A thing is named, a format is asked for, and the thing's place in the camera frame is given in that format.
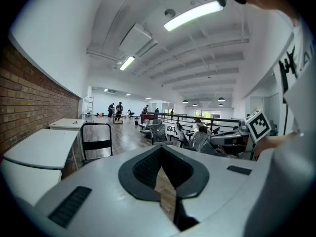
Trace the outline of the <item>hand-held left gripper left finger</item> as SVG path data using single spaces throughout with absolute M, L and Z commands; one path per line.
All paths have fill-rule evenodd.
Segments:
M 131 158 L 152 149 L 138 148 L 93 161 L 49 190 L 35 205 L 49 216 L 78 186 L 91 193 L 66 227 L 80 237 L 171 237 L 179 233 L 159 202 L 130 195 L 119 182 L 119 168 Z

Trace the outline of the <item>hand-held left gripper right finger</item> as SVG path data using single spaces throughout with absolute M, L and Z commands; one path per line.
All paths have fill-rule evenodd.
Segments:
M 242 237 L 247 218 L 267 178 L 273 150 L 264 151 L 257 161 L 224 158 L 162 145 L 176 156 L 186 156 L 203 164 L 209 179 L 197 197 L 183 199 L 188 216 L 198 224 L 179 231 L 160 227 L 162 237 Z

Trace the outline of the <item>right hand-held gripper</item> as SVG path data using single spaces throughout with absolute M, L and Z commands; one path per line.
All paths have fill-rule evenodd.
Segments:
M 256 110 L 244 120 L 240 120 L 237 131 L 227 131 L 210 138 L 210 143 L 217 146 L 232 146 L 241 135 L 245 149 L 238 153 L 241 159 L 253 160 L 258 141 L 270 134 L 271 125 L 262 110 Z

